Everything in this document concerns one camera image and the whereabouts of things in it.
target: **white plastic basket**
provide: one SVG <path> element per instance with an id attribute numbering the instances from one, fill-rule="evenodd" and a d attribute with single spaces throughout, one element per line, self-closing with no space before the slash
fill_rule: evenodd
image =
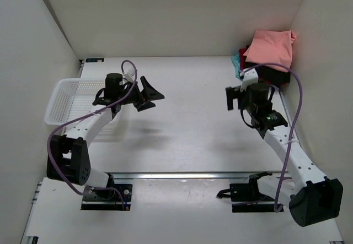
<path id="1" fill-rule="evenodd" d="M 104 79 L 63 79 L 57 83 L 45 112 L 47 124 L 61 125 L 90 112 Z"/>

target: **cable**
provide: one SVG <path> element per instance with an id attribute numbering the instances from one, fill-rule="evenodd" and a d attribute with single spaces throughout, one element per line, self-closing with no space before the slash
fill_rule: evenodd
<path id="1" fill-rule="evenodd" d="M 272 101 L 272 98 L 274 97 L 274 94 L 275 94 L 275 88 L 271 86 L 271 94 L 270 94 L 269 101 Z"/>
<path id="2" fill-rule="evenodd" d="M 124 61 L 121 63 L 121 69 L 122 69 L 122 71 L 124 70 L 124 64 L 125 64 L 126 62 L 130 63 L 130 64 L 132 65 L 133 69 L 135 70 L 135 77 L 134 77 L 133 83 L 132 83 L 132 85 L 131 85 L 129 91 L 126 93 L 126 95 L 124 95 L 124 97 L 122 97 L 122 98 L 119 99 L 118 101 L 115 101 L 115 102 L 113 102 L 112 104 L 103 107 L 102 109 L 96 110 L 96 111 L 94 111 L 94 112 L 92 112 L 92 113 L 89 113 L 89 114 L 87 114 L 87 115 L 85 115 L 85 116 L 78 117 L 78 118 L 76 118 L 76 119 L 74 119 L 74 120 L 71 120 L 71 121 L 69 121 L 69 122 L 66 122 L 66 123 L 64 123 L 64 124 L 62 124 L 62 125 L 56 127 L 56 128 L 49 134 L 48 140 L 47 140 L 47 142 L 46 142 L 46 149 L 47 149 L 47 152 L 48 152 L 48 157 L 49 157 L 49 159 L 50 159 L 50 161 L 51 161 L 51 163 L 52 163 L 54 169 L 55 169 L 55 170 L 57 171 L 57 173 L 60 175 L 60 177 L 62 178 L 62 180 L 63 180 L 64 182 L 66 182 L 67 185 L 68 185 L 75 193 L 77 193 L 79 196 L 82 196 L 82 195 L 83 195 L 83 192 L 80 192 L 78 189 L 75 188 L 75 186 L 68 180 L 68 178 L 67 178 L 67 177 L 62 173 L 62 171 L 60 170 L 59 166 L 56 164 L 55 159 L 54 159 L 54 157 L 53 157 L 53 155 L 52 155 L 52 153 L 51 153 L 50 141 L 51 141 L 52 137 L 55 135 L 55 133 L 58 132 L 59 130 L 61 130 L 62 128 L 64 128 L 65 126 L 67 126 L 67 125 L 69 125 L 69 124 L 72 124 L 72 123 L 75 123 L 75 122 L 77 122 L 77 121 L 84 120 L 84 119 L 86 119 L 86 118 L 88 118 L 88 117 L 91 117 L 91 116 L 93 116 L 93 115 L 95 115 L 95 114 L 101 113 L 102 111 L 104 111 L 104 110 L 106 110 L 106 109 L 109 109 L 109 108 L 111 108 L 111 107 L 113 107 L 113 106 L 115 106 L 115 105 L 121 103 L 122 101 L 124 101 L 124 100 L 131 94 L 131 92 L 132 92 L 134 86 L 135 86 L 136 83 L 137 83 L 137 68 L 136 68 L 135 64 L 134 64 L 132 61 L 129 61 L 129 60 L 126 59 L 126 60 L 124 60 Z M 121 193 L 120 193 L 116 188 L 112 188 L 112 187 L 109 187 L 109 188 L 95 187 L 94 190 L 113 190 L 113 191 L 116 192 L 117 195 L 120 197 L 121 203 L 124 204 L 124 200 L 123 200 L 123 198 L 122 198 L 122 196 L 121 196 Z"/>
<path id="3" fill-rule="evenodd" d="M 267 198 L 267 196 L 264 196 L 264 197 L 262 197 L 261 199 L 256 200 L 256 201 L 251 201 L 251 202 L 243 202 L 243 203 L 236 203 L 236 204 L 232 204 L 232 205 L 249 205 L 249 204 L 258 204 L 258 203 L 260 203 L 261 201 L 265 200 L 266 198 Z"/>
<path id="4" fill-rule="evenodd" d="M 243 110 L 243 109 L 240 110 L 240 116 L 242 117 L 243 122 L 244 122 L 248 127 L 252 128 L 252 129 L 254 129 L 254 128 L 256 127 L 256 126 L 252 126 L 251 124 L 248 124 L 248 123 L 245 121 L 245 118 L 244 118 L 244 110 Z"/>
<path id="5" fill-rule="evenodd" d="M 125 196 L 124 196 L 124 200 L 125 200 L 125 208 L 126 208 L 126 207 L 129 207 L 129 205 L 127 204 L 127 199 L 126 199 Z"/>
<path id="6" fill-rule="evenodd" d="M 303 88 L 302 88 L 302 84 L 300 82 L 300 79 L 299 79 L 298 75 L 293 70 L 289 69 L 288 67 L 286 67 L 286 66 L 284 66 L 282 64 L 278 64 L 278 63 L 261 63 L 261 64 L 257 64 L 257 65 L 254 65 L 254 66 L 248 68 L 244 72 L 248 72 L 248 71 L 250 71 L 252 69 L 256 69 L 256 68 L 260 68 L 260 67 L 268 66 L 268 65 L 279 66 L 279 67 L 282 67 L 283 69 L 289 71 L 290 73 L 292 73 L 292 75 L 295 78 L 295 80 L 297 81 L 298 87 L 299 87 L 298 109 L 297 109 L 297 112 L 296 112 L 296 114 L 294 116 L 294 119 L 293 119 L 293 122 L 292 122 L 292 126 L 291 126 L 290 131 L 289 131 L 287 152 L 286 152 L 285 160 L 283 162 L 283 168 L 282 168 L 282 171 L 281 171 L 281 176 L 280 176 L 280 179 L 279 179 L 279 182 L 278 182 L 278 186 L 277 186 L 277 191 L 276 191 L 275 212 L 278 213 L 279 211 L 281 211 L 281 209 L 283 207 L 282 205 L 278 206 L 278 198 L 280 196 L 281 186 L 282 186 L 282 183 L 283 183 L 283 180 L 284 180 L 284 176 L 285 176 L 287 165 L 288 165 L 288 161 L 289 161 L 289 155 L 290 155 L 290 151 L 291 151 L 291 147 L 292 147 L 291 140 L 293 138 L 294 126 L 295 126 L 295 124 L 296 124 L 296 122 L 298 120 L 298 116 L 299 116 L 299 113 L 300 113 L 300 110 L 301 110 L 302 104 L 303 104 Z"/>

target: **folded cloth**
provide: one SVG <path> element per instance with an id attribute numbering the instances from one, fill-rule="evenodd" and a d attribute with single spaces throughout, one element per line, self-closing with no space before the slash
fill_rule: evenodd
<path id="1" fill-rule="evenodd" d="M 234 68 L 236 69 L 236 77 L 240 80 L 240 56 L 239 54 L 233 55 L 231 57 Z"/>
<path id="2" fill-rule="evenodd" d="M 247 62 L 252 63 L 279 63 L 287 67 L 292 63 L 292 44 L 296 39 L 296 34 L 291 31 L 276 32 L 266 30 L 256 30 L 253 42 L 244 53 Z M 278 66 L 269 67 L 281 72 L 288 72 Z"/>

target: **black joint housing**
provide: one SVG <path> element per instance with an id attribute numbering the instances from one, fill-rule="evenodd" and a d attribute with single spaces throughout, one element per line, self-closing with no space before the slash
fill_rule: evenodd
<path id="1" fill-rule="evenodd" d="M 87 143 L 82 138 L 72 139 L 65 135 L 54 135 L 50 141 L 51 154 L 62 173 L 76 185 L 84 185 L 90 174 Z M 71 151 L 71 158 L 63 154 Z M 62 181 L 48 158 L 46 174 L 49 179 Z"/>

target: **red cloth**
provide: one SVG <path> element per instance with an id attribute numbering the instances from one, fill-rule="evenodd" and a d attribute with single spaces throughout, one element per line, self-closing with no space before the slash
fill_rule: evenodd
<path id="1" fill-rule="evenodd" d="M 244 63 L 245 63 L 245 57 L 244 57 L 244 53 L 247 49 L 246 48 L 241 48 L 239 50 L 239 56 L 240 56 L 240 70 L 244 69 Z"/>

